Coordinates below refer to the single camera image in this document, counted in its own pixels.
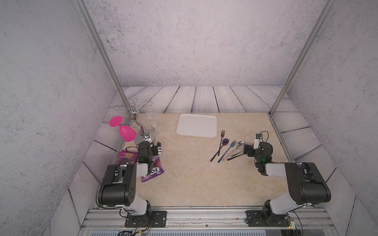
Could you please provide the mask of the white plastic tray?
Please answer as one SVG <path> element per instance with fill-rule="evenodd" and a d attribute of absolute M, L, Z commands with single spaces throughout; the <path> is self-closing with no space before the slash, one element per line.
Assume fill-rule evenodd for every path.
<path fill-rule="evenodd" d="M 176 133 L 180 136 L 215 138 L 218 135 L 218 118 L 210 115 L 181 114 Z"/>

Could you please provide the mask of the purple metal fork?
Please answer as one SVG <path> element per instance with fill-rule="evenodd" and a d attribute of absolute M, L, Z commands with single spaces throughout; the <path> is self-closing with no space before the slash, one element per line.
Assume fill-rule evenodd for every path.
<path fill-rule="evenodd" d="M 225 130 L 222 130 L 221 131 L 221 135 L 220 135 L 220 145 L 219 145 L 219 149 L 218 151 L 216 152 L 216 154 L 211 158 L 211 162 L 214 160 L 214 158 L 220 154 L 220 150 L 221 150 L 221 147 L 222 147 L 222 144 L 223 144 L 223 141 L 224 141 L 224 136 L 225 136 Z"/>

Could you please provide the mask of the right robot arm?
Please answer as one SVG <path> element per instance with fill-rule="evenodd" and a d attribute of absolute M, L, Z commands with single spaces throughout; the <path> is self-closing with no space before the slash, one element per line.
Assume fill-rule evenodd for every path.
<path fill-rule="evenodd" d="M 283 225 L 289 212 L 331 200 L 331 191 L 315 163 L 273 162 L 273 147 L 268 142 L 245 145 L 244 154 L 255 159 L 261 175 L 285 178 L 287 182 L 287 193 L 264 203 L 258 218 L 265 224 Z"/>

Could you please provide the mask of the blue handled fork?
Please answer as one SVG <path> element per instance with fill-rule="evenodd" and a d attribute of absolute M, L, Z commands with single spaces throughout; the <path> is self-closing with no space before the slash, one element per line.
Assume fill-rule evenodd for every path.
<path fill-rule="evenodd" d="M 228 153 L 228 151 L 231 149 L 231 148 L 233 148 L 234 146 L 235 146 L 235 144 L 236 144 L 236 140 L 233 140 L 233 142 L 230 144 L 230 147 L 225 151 L 225 153 L 221 156 L 221 158 L 218 160 L 218 163 L 220 163 L 223 159 L 224 159 L 224 157 L 225 157 L 225 155 Z"/>

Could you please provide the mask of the purple metal spoon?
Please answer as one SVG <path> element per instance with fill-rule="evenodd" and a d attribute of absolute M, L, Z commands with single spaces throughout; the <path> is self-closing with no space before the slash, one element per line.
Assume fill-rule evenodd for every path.
<path fill-rule="evenodd" d="M 222 140 L 222 143 L 221 143 L 221 145 L 220 145 L 220 148 L 219 148 L 219 150 L 218 150 L 218 152 L 217 152 L 217 156 L 220 155 L 220 151 L 221 151 L 222 147 L 228 145 L 228 143 L 229 143 L 229 139 L 224 138 L 224 139 Z"/>

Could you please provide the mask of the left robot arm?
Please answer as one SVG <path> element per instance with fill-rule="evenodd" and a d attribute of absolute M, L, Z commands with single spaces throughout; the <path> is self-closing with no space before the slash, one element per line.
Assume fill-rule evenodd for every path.
<path fill-rule="evenodd" d="M 137 196 L 136 181 L 146 182 L 164 173 L 160 164 L 161 143 L 141 142 L 137 145 L 136 158 L 126 164 L 108 165 L 97 188 L 96 204 L 102 209 L 124 210 L 128 217 L 151 220 L 151 205 Z"/>

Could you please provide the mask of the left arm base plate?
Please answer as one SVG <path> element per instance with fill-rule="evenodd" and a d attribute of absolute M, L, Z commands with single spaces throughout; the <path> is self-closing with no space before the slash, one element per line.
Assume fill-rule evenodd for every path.
<path fill-rule="evenodd" d="M 164 228 L 166 226 L 167 211 L 147 211 L 144 215 L 128 215 L 126 228 Z"/>

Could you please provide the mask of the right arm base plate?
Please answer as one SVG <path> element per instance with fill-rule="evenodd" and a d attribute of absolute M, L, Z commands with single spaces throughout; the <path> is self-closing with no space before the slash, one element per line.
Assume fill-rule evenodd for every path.
<path fill-rule="evenodd" d="M 264 214 L 261 210 L 247 210 L 246 224 L 249 227 L 289 227 L 288 215 Z"/>

